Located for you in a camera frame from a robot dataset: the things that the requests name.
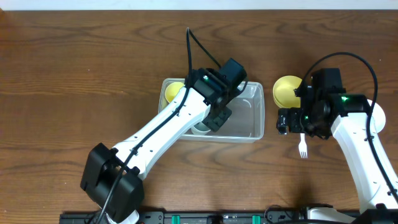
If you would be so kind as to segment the yellow bowl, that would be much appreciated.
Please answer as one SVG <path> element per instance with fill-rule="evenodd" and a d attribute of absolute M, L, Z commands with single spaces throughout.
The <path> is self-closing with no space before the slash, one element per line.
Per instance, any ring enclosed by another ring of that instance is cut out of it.
<path fill-rule="evenodd" d="M 272 94 L 275 104 L 279 108 L 299 108 L 300 98 L 295 96 L 302 79 L 293 75 L 279 78 L 273 86 Z"/>

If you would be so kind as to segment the yellow cup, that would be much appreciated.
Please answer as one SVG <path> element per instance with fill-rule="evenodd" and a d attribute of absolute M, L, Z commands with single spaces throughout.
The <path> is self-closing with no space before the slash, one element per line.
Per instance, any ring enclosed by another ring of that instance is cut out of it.
<path fill-rule="evenodd" d="M 173 82 L 165 89 L 165 99 L 168 103 L 172 102 L 173 99 L 177 96 L 180 89 L 184 87 L 184 83 L 182 82 Z"/>

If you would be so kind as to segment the white cup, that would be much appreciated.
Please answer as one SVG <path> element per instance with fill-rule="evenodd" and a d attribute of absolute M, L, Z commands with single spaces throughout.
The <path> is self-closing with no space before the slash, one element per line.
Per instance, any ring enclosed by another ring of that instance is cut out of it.
<path fill-rule="evenodd" d="M 194 125 L 193 127 L 191 127 L 191 132 L 194 135 L 198 135 L 198 136 L 203 136 L 208 134 L 211 131 L 210 128 L 208 128 L 204 123 L 200 122 L 197 123 L 196 125 Z"/>

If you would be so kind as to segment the clear plastic container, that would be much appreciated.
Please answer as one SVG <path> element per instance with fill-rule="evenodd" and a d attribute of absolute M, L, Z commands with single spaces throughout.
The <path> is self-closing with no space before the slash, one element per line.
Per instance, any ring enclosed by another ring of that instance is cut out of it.
<path fill-rule="evenodd" d="M 180 139 L 235 143 L 253 143 L 261 139 L 265 126 L 263 87 L 258 82 L 248 82 L 241 83 L 239 89 L 244 89 L 244 92 L 228 104 L 232 115 L 217 132 L 199 135 L 188 130 Z"/>

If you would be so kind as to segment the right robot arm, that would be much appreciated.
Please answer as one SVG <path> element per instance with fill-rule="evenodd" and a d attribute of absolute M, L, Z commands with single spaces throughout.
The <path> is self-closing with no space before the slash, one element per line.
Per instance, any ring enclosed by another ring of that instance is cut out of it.
<path fill-rule="evenodd" d="M 299 133 L 339 144 L 353 177 L 360 203 L 354 218 L 330 207 L 307 210 L 308 223 L 397 223 L 397 174 L 379 139 L 384 110 L 364 95 L 349 95 L 341 80 L 275 83 L 280 134 Z"/>

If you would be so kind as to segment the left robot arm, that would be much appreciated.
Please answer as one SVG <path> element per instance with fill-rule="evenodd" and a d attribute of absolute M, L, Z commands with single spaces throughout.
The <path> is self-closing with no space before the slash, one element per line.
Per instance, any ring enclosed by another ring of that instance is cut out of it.
<path fill-rule="evenodd" d="M 173 102 L 136 134 L 111 149 L 97 144 L 88 154 L 80 186 L 101 210 L 87 222 L 137 222 L 143 180 L 156 161 L 198 123 L 217 132 L 231 116 L 227 105 L 241 94 L 238 86 L 246 79 L 243 68 L 194 70 Z"/>

